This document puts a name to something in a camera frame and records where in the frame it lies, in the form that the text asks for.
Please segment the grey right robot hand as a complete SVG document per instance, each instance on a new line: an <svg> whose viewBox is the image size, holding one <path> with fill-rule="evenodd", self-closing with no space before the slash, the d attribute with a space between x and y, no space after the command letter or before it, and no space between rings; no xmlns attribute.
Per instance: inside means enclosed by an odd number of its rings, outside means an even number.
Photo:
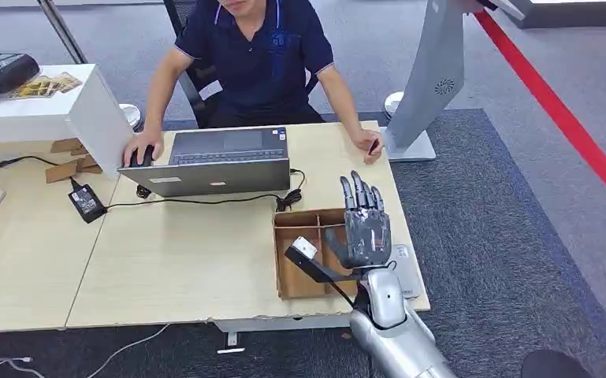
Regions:
<svg viewBox="0 0 606 378"><path fill-rule="evenodd" d="M327 229L325 241L346 269L387 264L392 253L392 236L381 192L363 181L355 170L349 177L341 176L340 184L344 193L346 240L340 241L334 230Z"/></svg>

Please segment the person's left hand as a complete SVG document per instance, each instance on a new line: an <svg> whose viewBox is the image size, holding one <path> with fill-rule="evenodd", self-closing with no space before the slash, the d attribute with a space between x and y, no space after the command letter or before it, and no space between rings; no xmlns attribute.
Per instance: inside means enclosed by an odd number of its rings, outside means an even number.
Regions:
<svg viewBox="0 0 606 378"><path fill-rule="evenodd" d="M384 141L380 132L360 129L352 132L351 141L364 152L364 163L371 165L378 160L384 148Z"/></svg>

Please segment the person's right hand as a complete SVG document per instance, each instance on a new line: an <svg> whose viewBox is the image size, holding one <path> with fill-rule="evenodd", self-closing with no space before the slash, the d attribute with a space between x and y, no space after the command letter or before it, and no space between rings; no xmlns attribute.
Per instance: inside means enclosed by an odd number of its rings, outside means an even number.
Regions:
<svg viewBox="0 0 606 378"><path fill-rule="evenodd" d="M150 165L164 150L161 130L144 130L135 134L128 142L123 153L123 167Z"/></svg>

